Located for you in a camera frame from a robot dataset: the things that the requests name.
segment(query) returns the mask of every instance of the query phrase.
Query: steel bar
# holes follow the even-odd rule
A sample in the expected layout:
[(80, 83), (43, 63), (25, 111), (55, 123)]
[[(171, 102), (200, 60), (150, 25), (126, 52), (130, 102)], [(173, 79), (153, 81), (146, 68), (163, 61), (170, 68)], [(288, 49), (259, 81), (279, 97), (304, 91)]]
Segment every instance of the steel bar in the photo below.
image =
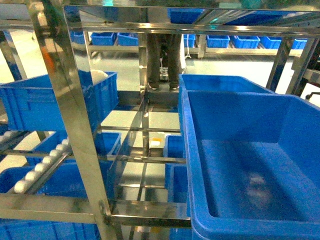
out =
[(318, 70), (307, 69), (303, 78), (307, 79), (309, 84), (320, 86), (320, 71)]
[[(126, 126), (101, 126), (101, 130), (115, 130), (115, 131), (129, 131), (130, 127)], [(175, 133), (179, 134), (180, 129), (171, 129), (171, 128), (145, 128), (137, 127), (137, 128), (131, 128), (132, 130), (138, 131), (138, 132), (153, 132), (153, 133)]]
[(166, 189), (163, 185), (151, 185), (151, 184), (130, 184), (130, 183), (120, 183), (118, 186), (122, 188), (144, 188), (144, 189)]
[(87, 111), (96, 104), (88, 54), (73, 50), (68, 31), (68, 24), (81, 26), (79, 10), (63, 7), (59, 0), (28, 1), (27, 9), (101, 239), (116, 239), (106, 225), (111, 212), (93, 138), (98, 113)]
[(284, 71), (285, 65), (287, 63), (290, 50), (292, 48), (292, 44), (294, 43), (294, 39), (291, 37), (282, 38), (280, 47), (276, 54), (273, 67), (271, 69), (271, 73), (266, 84), (266, 88), (272, 91), (276, 91), (281, 75)]
[(18, 55), (9, 31), (0, 30), (0, 50), (15, 81), (27, 79), (25, 69)]
[(126, 32), (126, 33), (179, 33), (229, 36), (270, 36), (311, 38), (320, 35), (319, 28), (282, 27), (282, 26), (232, 26), (232, 25), (194, 25), (167, 23), (105, 23), (83, 22), (83, 29), (88, 32)]
[[(150, 227), (190, 228), (189, 217), (181, 218), (186, 203), (110, 200), (111, 224), (138, 224)], [(94, 224), (91, 205), (86, 198), (0, 193), (3, 219), (38, 220)]]
[(307, 69), (313, 69), (318, 62), (320, 55), (320, 39), (310, 38), (302, 52), (298, 64), (295, 65), (296, 70), (291, 78), (286, 94), (301, 96), (308, 82), (304, 78)]
[(115, 224), (191, 228), (186, 203), (117, 200), (112, 206), (111, 222)]
[(94, 224), (88, 199), (0, 193), (2, 219), (21, 219)]

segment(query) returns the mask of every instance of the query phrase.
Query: shelving unit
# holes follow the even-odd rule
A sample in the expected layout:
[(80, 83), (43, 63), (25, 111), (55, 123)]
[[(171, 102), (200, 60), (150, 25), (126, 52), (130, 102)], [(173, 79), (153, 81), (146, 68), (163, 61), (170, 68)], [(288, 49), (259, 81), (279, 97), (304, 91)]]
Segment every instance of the shelving unit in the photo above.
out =
[[(52, 83), (53, 91), (57, 98), (60, 113), (70, 140), (73, 154), (63, 156), (59, 160), (61, 164), (64, 159), (75, 158), (81, 178), (84, 183), (87, 199), (71, 197), (54, 197), (34, 194), (0, 194), (0, 218), (20, 219), (20, 220), (42, 220), (73, 223), (97, 224), (102, 240), (123, 239), (121, 225), (124, 226), (145, 226), (145, 227), (171, 227), (171, 228), (191, 228), (189, 217), (181, 217), (182, 212), (186, 212), (186, 203), (172, 202), (150, 202), (141, 201), (141, 192), (145, 185), (145, 174), (148, 163), (185, 163), (183, 158), (161, 157), (162, 149), (150, 148), (150, 132), (174, 132), (176, 130), (160, 129), (149, 127), (149, 112), (172, 112), (177, 110), (177, 92), (148, 92), (147, 80), (147, 41), (145, 33), (181, 33), (181, 34), (201, 34), (198, 48), (190, 48), (191, 52), (198, 54), (199, 58), (211, 54), (265, 54), (276, 55), (275, 62), (267, 83), (267, 88), (275, 91), (284, 69), (288, 56), (298, 55), (300, 52), (291, 51), (293, 39), (309, 38), (308, 43), (301, 54), (297, 70), (292, 78), (292, 85), (300, 84), (306, 70), (311, 64), (318, 60), (320, 49), (320, 29), (318, 12), (310, 13), (304, 18), (290, 17), (283, 26), (275, 22), (269, 26), (230, 26), (223, 25), (235, 20), (245, 14), (253, 13), (254, 10), (226, 10), (219, 9), (219, 3), (223, 0), (205, 0), (197, 2), (179, 1), (135, 1), (135, 0), (114, 0), (112, 6), (106, 6), (102, 0), (94, 1), (24, 1), (24, 0), (0, 0), (0, 13), (5, 9), (12, 8), (13, 5), (23, 6), (22, 11), (27, 14), (18, 13), (17, 8), (8, 12), (4, 19), (0, 20), (0, 49), (10, 67), (15, 80), (25, 79), (23, 66), (15, 50), (14, 43), (10, 40), (10, 35), (4, 34), (6, 29), (32, 29), (38, 39), (40, 50), (44, 56), (43, 60), (48, 70), (48, 75)], [(104, 10), (109, 7), (135, 7), (139, 9), (138, 22), (126, 23), (111, 21)], [(81, 21), (80, 11), (86, 8), (93, 8), (91, 14), (104, 21), (84, 22)], [(155, 7), (193, 7), (206, 8), (195, 24), (171, 24), (167, 22), (147, 23), (146, 13)], [(320, 5), (314, 1), (310, 8), (301, 9), (300, 6), (289, 4), (286, 6), (261, 6), (268, 10), (290, 7), (290, 11), (320, 11)], [(307, 26), (297, 25), (299, 21), (306, 22), (308, 17), (312, 17), (312, 24)], [(86, 46), (78, 45), (70, 41), (68, 32), (131, 32), (138, 33), (138, 47), (120, 46)], [(281, 36), (283, 37), (279, 50), (266, 49), (234, 49), (211, 50), (206, 48), (206, 35), (241, 35), (241, 36)], [(129, 128), (126, 127), (101, 127), (102, 130), (126, 130), (123, 144), (117, 156), (107, 156), (108, 160), (115, 161), (115, 165), (121, 162), (144, 163), (139, 193), (136, 201), (123, 199), (108, 199), (105, 191), (102, 175), (100, 174), (99, 161), (105, 160), (106, 156), (98, 156), (94, 144), (94, 133), (90, 126), (90, 120), (82, 92), (82, 76), (78, 70), (90, 71), (88, 54), (93, 51), (125, 51), (139, 53), (139, 80), (140, 89), (137, 91), (119, 91), (119, 104), (117, 110), (136, 111), (136, 115)], [(134, 142), (137, 132), (142, 132), (143, 148), (136, 148)], [(42, 153), (30, 151), (12, 150), (10, 148), (0, 149), (3, 155), (23, 155), (23, 156), (45, 156)], [(47, 177), (41, 177), (30, 188), (35, 193), (54, 173), (60, 164), (50, 168), (45, 172)]]

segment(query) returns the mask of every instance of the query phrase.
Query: blue plastic crate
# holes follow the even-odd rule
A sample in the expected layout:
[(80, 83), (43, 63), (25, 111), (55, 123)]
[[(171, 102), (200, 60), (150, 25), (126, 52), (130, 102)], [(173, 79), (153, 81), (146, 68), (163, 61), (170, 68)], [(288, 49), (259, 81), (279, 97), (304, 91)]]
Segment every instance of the blue plastic crate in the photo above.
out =
[(138, 46), (138, 34), (137, 33), (118, 33), (118, 45), (120, 46)]
[[(57, 131), (51, 136), (47, 137), (40, 144), (38, 144), (32, 151), (50, 153), (55, 149), (63, 139), (67, 138), (65, 131)], [(121, 146), (121, 133), (117, 132), (102, 132), (95, 137), (95, 147), (99, 155), (116, 155)], [(34, 166), (42, 161), (42, 157), (26, 157), (26, 161), (30, 166)], [(74, 163), (74, 159), (65, 160), (64, 163)]]
[[(93, 104), (87, 109), (91, 116), (93, 115), (92, 113), (98, 113), (98, 121), (100, 123), (119, 102), (117, 73), (106, 73), (108, 77), (93, 86), (97, 105)], [(85, 89), (84, 94), (90, 94), (90, 89)], [(0, 97), (2, 98), (11, 130), (65, 130), (48, 75), (2, 84), (0, 85)]]
[(290, 11), (255, 11), (236, 20), (228, 22), (226, 25), (255, 26), (279, 20), (292, 12)]
[(76, 44), (85, 44), (85, 37), (83, 31), (75, 31), (70, 34), (71, 40)]
[(247, 92), (275, 94), (242, 76), (223, 76), (223, 75), (199, 75), (181, 74), (179, 80), (178, 113), (180, 122), (180, 132), (184, 135), (183, 115), (181, 105), (182, 91), (210, 91), (210, 92)]
[[(168, 135), (165, 137), (163, 156), (165, 158), (184, 158), (186, 155), (184, 139), (181, 135)], [(166, 163), (164, 169), (164, 187), (168, 189), (171, 179), (170, 172), (172, 166), (180, 165), (179, 163)]]
[(320, 239), (320, 108), (242, 92), (182, 104), (192, 239)]
[(223, 48), (226, 49), (229, 46), (230, 37), (222, 35), (207, 35), (206, 45), (208, 48)]
[(301, 38), (301, 39), (295, 39), (292, 44), (292, 49), (304, 49), (307, 44), (308, 39)]
[(168, 18), (172, 24), (193, 24), (204, 9), (168, 8)]
[[(101, 161), (101, 173), (104, 185), (107, 186), (108, 197), (113, 198), (113, 185), (107, 180), (112, 161)], [(32, 166), (13, 167), (0, 174), (0, 193), (6, 193), (17, 181), (22, 179)], [(76, 163), (67, 163), (60, 166), (38, 194), (48, 196), (86, 198), (84, 184)], [(95, 224), (25, 221), (15, 219), (0, 219), (1, 239), (8, 240), (98, 240), (99, 232)]]
[(281, 44), (281, 37), (261, 36), (261, 43), (266, 49), (278, 49)]
[(196, 42), (195, 34), (183, 34), (184, 47), (194, 48)]
[[(168, 202), (186, 203), (188, 197), (187, 167), (185, 165), (176, 164), (172, 166), (170, 172), (170, 181), (168, 185)], [(176, 213), (181, 217), (186, 216), (184, 209), (182, 212), (179, 212), (179, 209), (177, 209)], [(191, 240), (192, 231), (191, 229), (185, 228), (171, 228), (169, 239)]]
[(260, 42), (258, 36), (232, 36), (232, 39), (237, 49), (256, 49)]
[(114, 32), (94, 32), (91, 34), (92, 45), (113, 46), (115, 44), (117, 34)]

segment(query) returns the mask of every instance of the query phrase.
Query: person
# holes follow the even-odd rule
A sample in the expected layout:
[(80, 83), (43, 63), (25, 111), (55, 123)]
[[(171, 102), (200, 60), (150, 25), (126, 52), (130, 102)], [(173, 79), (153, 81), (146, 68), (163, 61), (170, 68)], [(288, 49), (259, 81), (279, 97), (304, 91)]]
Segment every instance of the person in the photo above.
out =
[(179, 74), (181, 72), (180, 44), (181, 34), (147, 34), (147, 78), (149, 88), (156, 91), (160, 88), (160, 55), (161, 46), (166, 45), (169, 87), (171, 91), (179, 88)]

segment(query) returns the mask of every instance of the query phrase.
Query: floor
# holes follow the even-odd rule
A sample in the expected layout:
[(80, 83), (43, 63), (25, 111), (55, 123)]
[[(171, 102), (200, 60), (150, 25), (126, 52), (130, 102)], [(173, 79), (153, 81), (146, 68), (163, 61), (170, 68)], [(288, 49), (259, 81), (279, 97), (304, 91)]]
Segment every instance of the floor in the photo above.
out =
[[(38, 43), (32, 40), (32, 32), (16, 30), (11, 32), (15, 46), (24, 65), (25, 72), (28, 78), (44, 75), (47, 73)], [(197, 59), (193, 56), (192, 59), (186, 60), (186, 71), (188, 74), (211, 74), (211, 75), (238, 75), (245, 77), (261, 86), (266, 86), (267, 80), (273, 66), (274, 57), (271, 56), (224, 56), (218, 55), (212, 58)], [(281, 77), (277, 93), (284, 94), (293, 75), (291, 70), (293, 59), (291, 58), (285, 66), (283, 75)], [(118, 72), (117, 86), (119, 90), (139, 89), (139, 60), (135, 53), (99, 53), (91, 60), (91, 68)], [(6, 65), (2, 53), (0, 53), (0, 83), (8, 83), (13, 81), (11, 73)], [(317, 88), (308, 85), (302, 95), (304, 96)], [(314, 96), (311, 102), (320, 106), (320, 96)], [(135, 112), (128, 111), (113, 111), (103, 121), (103, 126), (124, 126), (129, 127)], [(177, 113), (160, 113), (150, 112), (150, 127), (151, 128), (179, 128), (179, 120)], [(150, 134), (150, 140), (156, 140), (152, 143), (152, 147), (163, 148), (165, 134), (161, 132), (154, 132)], [(22, 141), (16, 149), (31, 150), (39, 144), (39, 138), (34, 132)], [(136, 146), (142, 146), (142, 135), (138, 135)], [(21, 156), (7, 156), (0, 162), (0, 172), (9, 167), (22, 166), (26, 163), (26, 159)], [(126, 165), (125, 173), (122, 181), (126, 183), (140, 183), (140, 176), (142, 173), (143, 164), (128, 163)], [(157, 185), (164, 184), (164, 165), (148, 164), (146, 181)], [(137, 188), (126, 189), (127, 199), (136, 200), (138, 190)], [(164, 189), (157, 189), (153, 193), (157, 201), (167, 201), (167, 191)], [(146, 192), (143, 191), (142, 200), (145, 199)], [(125, 239), (128, 239), (128, 228), (124, 227)], [(134, 239), (141, 239), (141, 233), (136, 233)], [(150, 233), (151, 239), (167, 239), (168, 230), (156, 229)]]

